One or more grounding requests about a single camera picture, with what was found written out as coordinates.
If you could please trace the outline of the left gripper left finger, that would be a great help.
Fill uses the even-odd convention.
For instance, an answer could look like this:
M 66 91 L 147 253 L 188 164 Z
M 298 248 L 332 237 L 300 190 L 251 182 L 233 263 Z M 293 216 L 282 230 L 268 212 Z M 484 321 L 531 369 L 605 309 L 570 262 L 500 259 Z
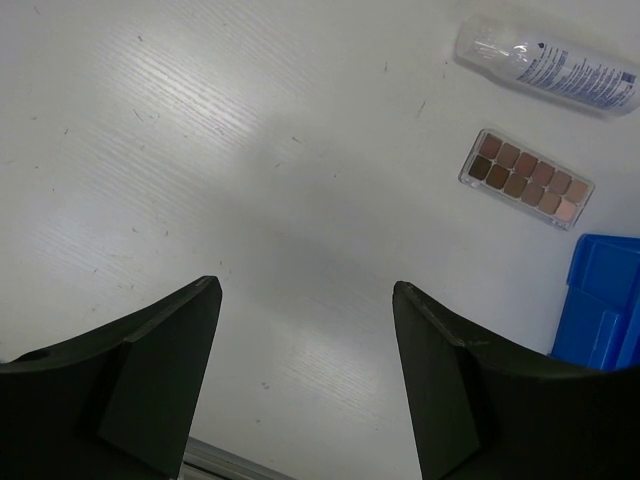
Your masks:
M 5 479 L 174 479 L 218 324 L 204 276 L 1 367 Z

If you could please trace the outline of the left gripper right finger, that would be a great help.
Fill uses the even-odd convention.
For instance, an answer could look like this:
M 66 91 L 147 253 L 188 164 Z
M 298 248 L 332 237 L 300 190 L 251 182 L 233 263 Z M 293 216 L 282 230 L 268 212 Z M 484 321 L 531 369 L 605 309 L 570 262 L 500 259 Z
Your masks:
M 393 317 L 425 479 L 635 479 L 639 371 L 516 344 L 396 283 Z

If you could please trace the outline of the white lotion bottle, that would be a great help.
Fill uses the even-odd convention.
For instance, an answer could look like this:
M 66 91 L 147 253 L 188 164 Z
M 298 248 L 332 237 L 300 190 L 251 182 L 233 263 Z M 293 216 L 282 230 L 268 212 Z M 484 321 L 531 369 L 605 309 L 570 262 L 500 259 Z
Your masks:
M 528 27 L 473 16 L 460 27 L 455 55 L 505 86 L 602 116 L 639 108 L 637 65 Z

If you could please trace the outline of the blue plastic organizer bin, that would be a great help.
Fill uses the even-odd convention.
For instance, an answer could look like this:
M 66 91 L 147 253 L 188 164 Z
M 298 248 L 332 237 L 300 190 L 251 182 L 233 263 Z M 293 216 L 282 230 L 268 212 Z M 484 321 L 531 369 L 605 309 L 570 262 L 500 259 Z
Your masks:
M 577 242 L 551 356 L 614 371 L 639 365 L 639 239 L 585 234 Z

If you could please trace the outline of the brown eyeshadow palette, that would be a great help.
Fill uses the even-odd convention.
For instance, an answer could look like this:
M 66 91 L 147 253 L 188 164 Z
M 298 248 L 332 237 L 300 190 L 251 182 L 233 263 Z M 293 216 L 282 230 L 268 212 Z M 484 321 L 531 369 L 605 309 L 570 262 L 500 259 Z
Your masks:
M 572 229 L 595 184 L 505 133 L 478 133 L 458 180 L 553 227 Z

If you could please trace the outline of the aluminium rail front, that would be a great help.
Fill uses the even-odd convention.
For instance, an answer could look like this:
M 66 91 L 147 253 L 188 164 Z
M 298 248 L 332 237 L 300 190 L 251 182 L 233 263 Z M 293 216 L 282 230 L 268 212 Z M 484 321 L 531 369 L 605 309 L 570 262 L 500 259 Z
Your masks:
M 288 480 L 290 476 L 189 437 L 178 479 Z

